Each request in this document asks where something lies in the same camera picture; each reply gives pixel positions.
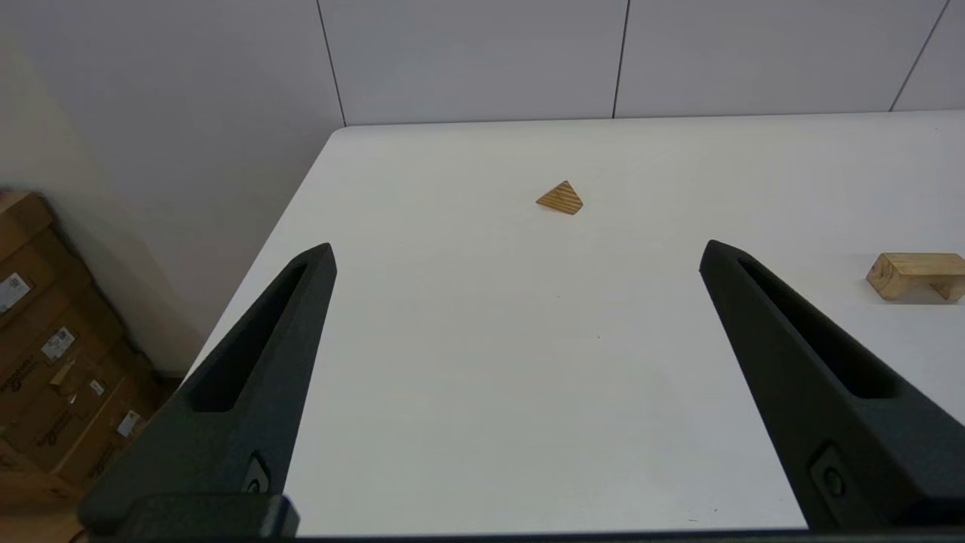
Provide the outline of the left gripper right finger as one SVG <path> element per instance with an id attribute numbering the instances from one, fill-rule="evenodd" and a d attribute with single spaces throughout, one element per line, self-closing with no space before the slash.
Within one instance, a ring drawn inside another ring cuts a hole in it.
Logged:
<path id="1" fill-rule="evenodd" d="M 962 528 L 958 420 L 747 252 L 700 275 L 811 529 Z"/>

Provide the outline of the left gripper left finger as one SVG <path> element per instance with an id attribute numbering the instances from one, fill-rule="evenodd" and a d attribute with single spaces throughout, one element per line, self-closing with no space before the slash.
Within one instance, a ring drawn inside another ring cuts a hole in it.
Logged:
<path id="1" fill-rule="evenodd" d="M 283 494 L 337 267 L 294 257 L 87 493 L 93 538 L 292 538 Z"/>

